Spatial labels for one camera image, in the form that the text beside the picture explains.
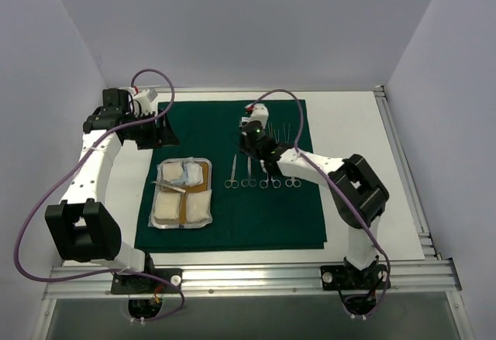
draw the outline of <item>white wall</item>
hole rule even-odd
[[[17,232],[33,204],[77,161],[82,122],[105,84],[60,0],[0,0],[0,23],[0,338],[17,340],[30,336],[45,288],[15,270]],[[55,255],[40,212],[22,261],[47,276]]]
[[[385,84],[431,0],[62,0],[110,85]],[[143,76],[140,83],[162,84]]]
[[[432,0],[387,85],[439,251],[477,338],[496,333],[496,0]]]

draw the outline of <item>white table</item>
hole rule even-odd
[[[179,92],[176,94],[176,101],[254,100],[260,95],[261,92],[245,91]],[[343,158],[354,153],[362,155],[389,190],[391,197],[386,205],[386,212],[381,217],[378,241],[390,259],[424,259],[374,93],[310,91],[298,92],[296,95],[306,100],[314,152]],[[161,93],[157,100],[168,101],[169,98],[170,94]],[[281,100],[291,97],[278,93],[271,95],[269,99]],[[134,143],[125,142],[115,159],[108,183],[105,206],[119,224],[122,239],[131,246],[134,246],[136,221],[151,155],[151,150],[138,151]],[[217,173],[216,176],[227,178],[229,174]],[[329,189],[321,187],[320,191],[328,240],[324,249],[154,253],[153,261],[155,265],[342,261],[347,250],[347,225],[339,217]]]

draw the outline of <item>green cloth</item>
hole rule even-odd
[[[322,249],[326,225],[319,186],[307,181],[300,188],[261,189],[266,179],[257,161],[252,174],[257,187],[242,187],[246,178],[246,156],[239,152],[239,118],[251,101],[176,102],[168,113],[174,133],[181,144],[153,151],[139,209],[135,247],[147,252],[200,252],[253,249]],[[291,141],[299,127],[298,107],[294,101],[264,101],[279,140],[284,141],[283,123],[290,126]],[[305,128],[300,139],[303,150],[312,151],[305,101]],[[234,154],[237,156],[237,189],[226,189]],[[157,165],[167,158],[189,156],[212,162],[213,223],[200,229],[157,229],[148,226],[157,178]]]

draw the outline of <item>metal frame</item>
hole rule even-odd
[[[185,88],[180,90],[188,92],[212,92],[222,91],[223,89]],[[253,88],[229,88],[225,90],[258,91],[258,89]],[[168,89],[158,88],[157,91],[167,92]],[[391,289],[388,292],[392,294],[412,292],[446,293],[460,338],[472,339],[474,337],[470,322],[460,293],[458,292],[460,290],[460,284],[455,266],[451,260],[443,260],[434,248],[412,174],[408,167],[408,161],[394,128],[384,90],[376,90],[374,94],[425,255],[424,261],[391,262]],[[336,294],[332,291],[322,290],[319,271],[321,265],[333,264],[336,264],[336,262],[328,264],[303,263],[176,267],[184,270],[182,289],[187,297],[252,297]],[[100,269],[102,268],[92,266],[63,266],[53,268],[50,276],[64,276]],[[111,279],[112,276],[109,273],[103,273],[81,280],[47,284],[42,309],[32,338],[38,339],[47,336],[53,315],[53,308],[57,300],[122,299],[123,296],[110,294]],[[130,297],[149,296],[132,295]]]

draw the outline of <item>forceps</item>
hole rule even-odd
[[[224,186],[232,189],[236,189],[239,186],[239,183],[237,180],[234,180],[234,177],[236,175],[236,158],[238,157],[237,154],[234,155],[234,159],[232,160],[232,170],[231,170],[231,179],[224,181]]]
[[[272,181],[272,186],[275,189],[278,189],[279,187],[281,187],[281,182],[278,179],[269,178],[269,173],[267,173],[267,179],[266,180],[260,181],[260,187],[262,189],[267,189],[269,187],[269,181]]]
[[[248,166],[248,178],[241,180],[241,186],[255,187],[257,185],[257,181],[251,178],[251,156],[248,157],[247,166]]]
[[[285,127],[284,123],[282,125],[282,129],[284,131],[284,141],[286,143],[289,143],[289,139],[290,139],[290,137],[289,137],[289,129],[290,129],[289,123],[288,123],[288,137],[286,137],[286,127]],[[286,184],[287,187],[300,187],[301,186],[301,181],[298,179],[295,179],[294,176],[291,176],[291,178],[287,179],[284,183]]]

